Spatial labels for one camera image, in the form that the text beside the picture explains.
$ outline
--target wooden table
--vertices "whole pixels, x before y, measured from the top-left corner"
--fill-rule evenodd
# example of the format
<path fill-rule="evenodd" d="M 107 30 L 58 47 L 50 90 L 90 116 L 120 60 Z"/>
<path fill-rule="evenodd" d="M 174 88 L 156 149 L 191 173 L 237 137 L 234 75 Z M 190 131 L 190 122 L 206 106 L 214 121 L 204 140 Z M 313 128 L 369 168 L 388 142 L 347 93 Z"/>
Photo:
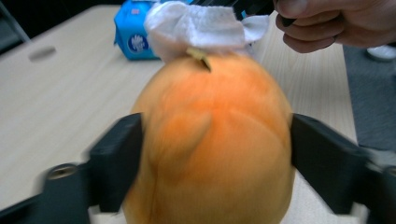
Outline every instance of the wooden table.
<path fill-rule="evenodd" d="M 125 59 L 113 46 L 119 7 L 86 10 L 0 57 L 0 209 L 36 194 L 43 171 L 87 160 L 84 152 L 116 119 L 129 114 L 160 61 Z M 41 49 L 48 57 L 32 59 Z M 254 45 L 262 65 L 294 111 L 356 139 L 342 47 L 298 54 L 270 33 Z M 95 216 L 98 223 L 109 216 Z M 282 223 L 357 223 L 336 217 L 297 175 Z"/>

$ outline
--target gray carpet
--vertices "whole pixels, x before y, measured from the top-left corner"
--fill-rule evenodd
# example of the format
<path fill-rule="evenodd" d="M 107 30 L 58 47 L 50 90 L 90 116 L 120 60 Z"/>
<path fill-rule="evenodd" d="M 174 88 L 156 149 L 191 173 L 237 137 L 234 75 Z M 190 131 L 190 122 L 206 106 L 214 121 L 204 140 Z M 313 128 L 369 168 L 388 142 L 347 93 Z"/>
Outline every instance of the gray carpet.
<path fill-rule="evenodd" d="M 396 61 L 375 61 L 365 49 L 344 53 L 359 145 L 396 151 Z"/>

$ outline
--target white tissue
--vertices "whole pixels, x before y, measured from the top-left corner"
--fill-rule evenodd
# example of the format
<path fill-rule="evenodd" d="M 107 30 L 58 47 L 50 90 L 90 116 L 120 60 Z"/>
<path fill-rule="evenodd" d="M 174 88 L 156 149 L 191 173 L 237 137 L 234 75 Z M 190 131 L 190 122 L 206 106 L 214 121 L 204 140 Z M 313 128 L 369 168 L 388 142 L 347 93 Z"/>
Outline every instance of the white tissue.
<path fill-rule="evenodd" d="M 238 21 L 231 7 L 200 7 L 170 1 L 153 6 L 144 25 L 150 47 L 167 63 L 185 55 L 187 47 L 251 54 L 249 44 L 265 35 L 268 23 L 268 16 Z"/>

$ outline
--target blue package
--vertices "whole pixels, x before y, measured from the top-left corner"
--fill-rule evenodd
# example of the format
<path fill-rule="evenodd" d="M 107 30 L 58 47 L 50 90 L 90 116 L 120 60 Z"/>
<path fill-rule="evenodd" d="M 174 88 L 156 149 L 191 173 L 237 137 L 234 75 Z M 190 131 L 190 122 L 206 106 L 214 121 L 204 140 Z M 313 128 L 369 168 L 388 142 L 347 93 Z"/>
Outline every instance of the blue package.
<path fill-rule="evenodd" d="M 157 1 L 128 0 L 114 18 L 117 43 L 129 60 L 158 59 L 149 46 L 143 26 L 146 14 Z"/>

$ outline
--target persimmon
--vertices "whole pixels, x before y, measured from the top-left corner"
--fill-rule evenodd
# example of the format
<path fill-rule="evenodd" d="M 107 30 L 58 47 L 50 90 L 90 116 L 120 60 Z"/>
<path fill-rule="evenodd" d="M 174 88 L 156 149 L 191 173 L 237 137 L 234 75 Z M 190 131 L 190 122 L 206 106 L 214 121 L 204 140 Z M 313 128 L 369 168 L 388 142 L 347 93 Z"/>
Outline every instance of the persimmon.
<path fill-rule="evenodd" d="M 291 108 L 253 59 L 209 54 L 167 63 L 136 100 L 139 172 L 123 204 L 132 224 L 278 223 L 295 170 Z"/>

